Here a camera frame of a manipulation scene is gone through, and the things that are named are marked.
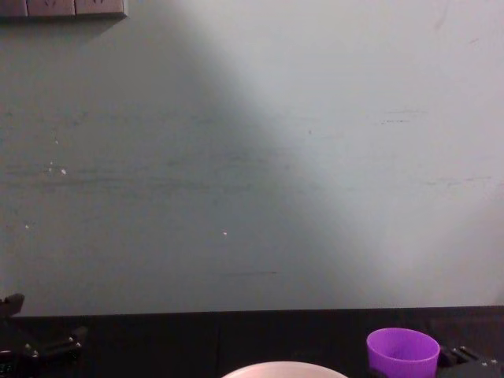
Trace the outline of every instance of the scratch on wall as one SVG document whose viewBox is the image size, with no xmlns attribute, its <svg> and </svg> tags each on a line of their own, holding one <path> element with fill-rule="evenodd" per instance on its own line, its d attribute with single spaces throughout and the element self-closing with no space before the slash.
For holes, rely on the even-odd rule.
<svg viewBox="0 0 504 378">
<path fill-rule="evenodd" d="M 441 16 L 439 17 L 439 19 L 434 24 L 434 29 L 437 32 L 439 30 L 441 30 L 441 28 L 443 27 L 444 23 L 446 22 L 447 17 L 448 17 L 448 9 L 449 8 L 450 8 L 450 0 L 447 0 L 447 2 L 445 3 L 445 6 L 443 8 L 443 11 L 441 12 Z"/>
</svg>

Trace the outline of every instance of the wall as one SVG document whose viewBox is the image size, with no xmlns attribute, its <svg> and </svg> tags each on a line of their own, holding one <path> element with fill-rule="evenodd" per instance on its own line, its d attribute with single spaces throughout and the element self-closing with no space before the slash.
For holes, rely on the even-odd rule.
<svg viewBox="0 0 504 378">
<path fill-rule="evenodd" d="M 0 29 L 0 273 L 24 313 L 504 293 L 504 4 L 143 0 Z"/>
</svg>

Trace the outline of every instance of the wall surface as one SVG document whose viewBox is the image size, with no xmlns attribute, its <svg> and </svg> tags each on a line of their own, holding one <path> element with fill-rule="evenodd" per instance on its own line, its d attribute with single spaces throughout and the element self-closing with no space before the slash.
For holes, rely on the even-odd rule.
<svg viewBox="0 0 504 378">
<path fill-rule="evenodd" d="M 504 3 L 130 0 L 0 28 L 26 315 L 504 304 Z"/>
</svg>

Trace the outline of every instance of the black surface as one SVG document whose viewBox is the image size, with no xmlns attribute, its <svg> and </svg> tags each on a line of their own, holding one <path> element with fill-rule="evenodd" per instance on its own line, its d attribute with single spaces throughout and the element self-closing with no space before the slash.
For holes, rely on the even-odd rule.
<svg viewBox="0 0 504 378">
<path fill-rule="evenodd" d="M 504 307 L 180 313 L 17 318 L 41 341 L 84 325 L 81 377 L 222 377 L 264 361 L 304 361 L 367 377 L 366 336 L 407 327 L 504 360 Z"/>
</svg>

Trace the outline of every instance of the wall stain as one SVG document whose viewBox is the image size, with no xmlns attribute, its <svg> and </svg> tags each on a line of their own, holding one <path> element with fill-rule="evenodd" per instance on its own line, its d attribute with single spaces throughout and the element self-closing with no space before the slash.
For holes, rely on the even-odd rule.
<svg viewBox="0 0 504 378">
<path fill-rule="evenodd" d="M 275 276 L 278 272 L 236 272 L 236 273 L 221 273 L 221 277 L 256 277 L 256 276 Z"/>
</svg>

